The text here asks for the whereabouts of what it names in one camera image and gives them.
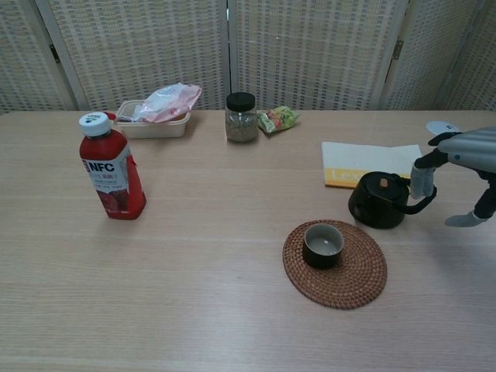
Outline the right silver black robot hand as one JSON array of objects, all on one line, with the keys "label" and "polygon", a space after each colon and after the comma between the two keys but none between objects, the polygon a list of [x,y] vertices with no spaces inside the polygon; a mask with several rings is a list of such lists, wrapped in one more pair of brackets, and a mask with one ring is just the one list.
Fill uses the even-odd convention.
[{"label": "right silver black robot hand", "polygon": [[434,194],[434,172],[451,163],[475,171],[488,182],[474,209],[465,215],[454,215],[445,224],[452,227],[478,226],[495,213],[495,128],[487,127],[468,132],[444,132],[429,141],[433,151],[415,160],[410,173],[410,188],[414,199]]}]

